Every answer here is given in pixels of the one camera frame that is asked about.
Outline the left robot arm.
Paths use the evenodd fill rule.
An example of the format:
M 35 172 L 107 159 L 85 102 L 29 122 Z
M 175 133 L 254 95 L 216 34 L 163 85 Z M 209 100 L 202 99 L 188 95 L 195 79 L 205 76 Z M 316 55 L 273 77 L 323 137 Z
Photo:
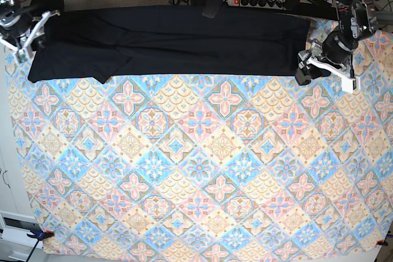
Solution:
M 335 75 L 347 93 L 358 90 L 360 77 L 352 63 L 360 41 L 376 33 L 377 18 L 373 0 L 307 0 L 335 6 L 338 25 L 324 41 L 313 39 L 309 49 L 298 53 L 295 79 L 300 86 L 320 77 Z

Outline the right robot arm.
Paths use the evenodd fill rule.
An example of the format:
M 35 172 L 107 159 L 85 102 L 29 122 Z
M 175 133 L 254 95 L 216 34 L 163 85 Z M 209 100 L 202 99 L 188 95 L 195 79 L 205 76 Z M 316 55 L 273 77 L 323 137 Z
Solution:
M 64 11 L 64 0 L 31 0 L 22 6 L 21 0 L 1 0 L 1 43 L 14 51 L 46 46 L 44 14 L 49 17 Z

